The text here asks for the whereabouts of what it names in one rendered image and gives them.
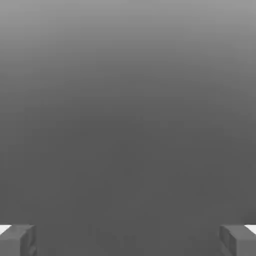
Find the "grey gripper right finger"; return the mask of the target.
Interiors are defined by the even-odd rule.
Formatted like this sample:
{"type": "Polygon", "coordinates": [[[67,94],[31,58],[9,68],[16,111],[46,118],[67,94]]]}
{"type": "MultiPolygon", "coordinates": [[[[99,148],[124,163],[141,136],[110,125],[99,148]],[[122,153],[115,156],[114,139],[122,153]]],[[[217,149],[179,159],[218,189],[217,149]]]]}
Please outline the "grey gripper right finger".
{"type": "Polygon", "coordinates": [[[256,224],[221,225],[221,256],[256,256],[256,224]]]}

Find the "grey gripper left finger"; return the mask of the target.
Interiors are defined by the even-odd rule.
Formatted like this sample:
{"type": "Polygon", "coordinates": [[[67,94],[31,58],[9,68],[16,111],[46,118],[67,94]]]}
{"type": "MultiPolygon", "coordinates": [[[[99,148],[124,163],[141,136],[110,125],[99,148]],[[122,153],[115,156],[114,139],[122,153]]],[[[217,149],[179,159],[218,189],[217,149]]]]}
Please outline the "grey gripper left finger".
{"type": "Polygon", "coordinates": [[[38,256],[37,226],[0,225],[0,256],[38,256]]]}

